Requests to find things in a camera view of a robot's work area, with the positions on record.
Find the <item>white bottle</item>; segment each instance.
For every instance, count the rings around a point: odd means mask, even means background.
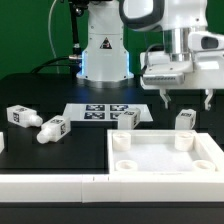
[[[41,126],[41,132],[37,135],[37,141],[41,144],[49,141],[57,142],[70,131],[70,118],[55,116]]]
[[[3,138],[3,133],[0,132],[0,153],[2,152],[2,150],[4,149],[5,145],[4,145],[4,138]]]
[[[182,110],[176,117],[176,130],[191,130],[195,125],[196,111],[192,109]]]
[[[118,116],[117,129],[132,130],[140,122],[141,110],[139,108],[128,108]]]
[[[37,111],[16,105],[7,108],[8,121],[24,128],[30,126],[40,127],[43,119],[37,115]]]

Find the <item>black table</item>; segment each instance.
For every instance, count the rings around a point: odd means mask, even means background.
[[[182,109],[197,111],[195,130],[209,133],[224,149],[224,96],[217,93],[211,111],[204,110],[202,91],[171,91],[165,109],[158,91],[143,91],[136,83],[120,89],[78,86],[69,75],[13,74],[0,81],[0,132],[5,150],[1,174],[108,173],[107,130],[116,122],[72,122],[72,131],[57,143],[41,145],[39,128],[8,123],[6,108],[23,105],[47,121],[62,115],[66,103],[147,104],[153,122],[138,129],[174,129]],[[6,203],[0,204],[2,223],[223,223],[224,203]]]

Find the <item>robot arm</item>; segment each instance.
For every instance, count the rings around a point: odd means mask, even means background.
[[[144,89],[159,89],[168,107],[171,89],[224,88],[224,37],[207,30],[207,0],[121,0],[120,16],[136,31],[162,31],[164,51],[141,54]]]

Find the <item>white cube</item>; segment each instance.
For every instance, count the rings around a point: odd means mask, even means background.
[[[196,111],[192,109],[182,110],[176,117],[176,130],[191,130],[195,125]]]
[[[132,130],[140,122],[141,111],[139,108],[128,108],[124,113],[118,116],[118,125],[119,130]]]

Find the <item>white block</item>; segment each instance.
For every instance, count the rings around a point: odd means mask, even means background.
[[[176,117],[176,130],[191,130],[195,125],[196,111],[182,110]]]
[[[0,175],[0,202],[81,202],[82,175]]]
[[[138,108],[128,108],[118,116],[117,128],[119,130],[132,130],[140,122],[141,111]]]
[[[85,175],[82,183],[83,202],[119,202],[120,178],[108,175]]]
[[[7,108],[8,121],[24,128],[30,126],[40,127],[43,123],[41,117],[37,115],[37,111],[16,105]]]
[[[41,144],[49,141],[57,142],[70,131],[70,119],[68,117],[55,116],[41,126],[41,132],[37,135],[37,140]]]
[[[2,150],[5,148],[5,144],[4,144],[4,138],[3,138],[3,133],[0,132],[0,153],[2,152]]]

